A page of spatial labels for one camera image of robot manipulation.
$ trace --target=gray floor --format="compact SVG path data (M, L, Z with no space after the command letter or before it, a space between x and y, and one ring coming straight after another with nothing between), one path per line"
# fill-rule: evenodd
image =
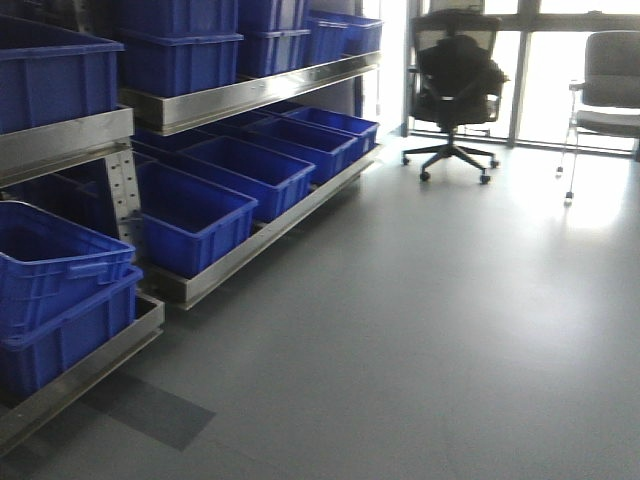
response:
M429 140L410 139L413 143ZM3 479L637 480L639 164L382 159Z

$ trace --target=metal shelving unit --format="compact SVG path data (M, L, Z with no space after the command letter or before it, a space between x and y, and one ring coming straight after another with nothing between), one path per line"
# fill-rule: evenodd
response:
M138 318L51 383L21 403L2 398L11 410L0 417L0 457L9 453L100 380L160 335L164 305L138 295Z
M140 203L129 140L132 134L133 111L122 108L0 135L0 188L104 158L120 238L139 244ZM133 324L22 403L0 396L10 408L0 416L0 456L161 333L164 304L138 294L137 307Z
M360 76L379 62L372 52L172 98L122 89L120 101L134 108L136 125L171 135Z
M173 98L154 97L123 89L120 101L134 108L138 126L161 135L171 135L358 77L377 69L379 62L380 53L372 52ZM155 265L143 263L145 289L164 301L190 309L356 179L374 162L377 151L374 149L319 186L273 222L259 225L257 232L248 240L194 278L182 278Z
M358 178L360 173L374 162L379 148L377 147L318 187L273 222L261 226L245 242L193 278L180 277L155 265L143 265L146 288L154 296L184 310L192 308L329 198Z

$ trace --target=chair backrest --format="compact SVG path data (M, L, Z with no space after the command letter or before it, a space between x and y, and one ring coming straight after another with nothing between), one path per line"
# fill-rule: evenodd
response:
M640 108L640 32L596 32L587 39L582 103Z
M499 18L466 10L441 10L412 19L422 82L421 92L414 98L415 118L436 121L444 128L491 120L487 94L499 95L504 82L502 72L491 62L499 26ZM495 91L468 88L478 85L481 76L484 83L495 83ZM442 97L459 101L444 105Z

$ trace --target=office chair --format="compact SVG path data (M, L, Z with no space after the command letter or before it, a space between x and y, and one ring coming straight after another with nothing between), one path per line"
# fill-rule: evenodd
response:
M640 108L640 32L614 30L592 33L585 49L584 82L569 85L573 101L558 175L573 131L576 139L571 183L566 199L573 199L573 180L578 159L580 133L640 139L640 115L624 109ZM580 105L578 92L582 92ZM591 107L615 107L602 112Z
M486 167L471 155L491 158L491 168L499 165L495 154L455 144L459 125L494 122L498 118L502 84L506 76L491 60L500 20L466 10L440 10L411 20L417 73L411 105L416 120L435 122L447 134L444 145L415 148L407 155L433 153L421 167L420 179L443 158L458 157L479 169L480 182L491 177Z

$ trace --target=chair armrest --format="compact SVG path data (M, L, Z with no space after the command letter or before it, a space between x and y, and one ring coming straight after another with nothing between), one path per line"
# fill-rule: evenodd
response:
M579 82L578 80L571 80L571 82L569 82L569 90L571 90L572 92L577 92L584 88L584 84L585 82Z

